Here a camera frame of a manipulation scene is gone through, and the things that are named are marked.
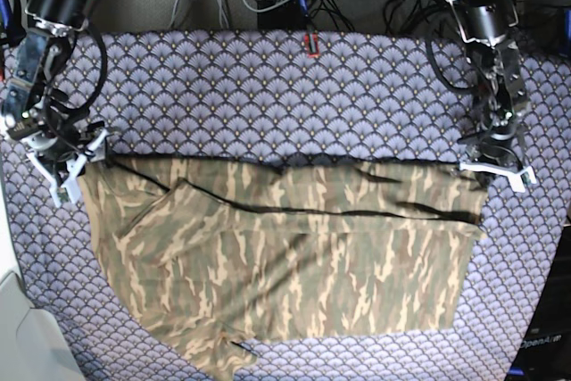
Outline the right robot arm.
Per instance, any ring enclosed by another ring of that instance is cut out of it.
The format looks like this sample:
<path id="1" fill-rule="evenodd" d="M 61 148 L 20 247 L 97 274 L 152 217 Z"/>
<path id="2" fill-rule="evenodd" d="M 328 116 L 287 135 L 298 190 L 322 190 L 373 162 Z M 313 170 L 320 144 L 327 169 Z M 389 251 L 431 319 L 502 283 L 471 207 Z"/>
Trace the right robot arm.
<path id="1" fill-rule="evenodd" d="M 102 93 L 108 56 L 100 31 L 91 21 L 99 0 L 1 0 L 8 31 L 4 44 L 16 49 L 16 64 L 1 102 L 1 134 L 28 147 L 28 160 L 48 183 L 55 206 L 81 197 L 79 177 L 90 162 L 106 155 L 110 135 L 101 121 L 83 126 Z M 85 102 L 73 107 L 55 81 L 70 60 L 78 37 L 86 32 L 100 54 L 95 88 Z"/>

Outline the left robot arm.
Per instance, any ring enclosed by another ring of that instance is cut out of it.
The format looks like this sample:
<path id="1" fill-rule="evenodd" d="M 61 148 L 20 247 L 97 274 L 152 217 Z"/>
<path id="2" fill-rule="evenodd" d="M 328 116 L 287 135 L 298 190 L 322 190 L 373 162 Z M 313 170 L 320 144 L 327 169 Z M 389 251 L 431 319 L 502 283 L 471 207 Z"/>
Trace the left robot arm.
<path id="1" fill-rule="evenodd" d="M 522 118 L 528 96 L 520 51 L 513 31 L 518 25 L 514 0 L 443 0 L 448 8 L 429 28 L 451 16 L 458 27 L 467 60 L 476 72 L 473 87 L 456 87 L 443 72 L 435 76 L 450 91 L 473 97 L 475 131 L 460 139 L 466 158 L 459 169 L 486 182 L 502 176 L 515 193 L 524 193 L 537 178 L 525 159 Z"/>

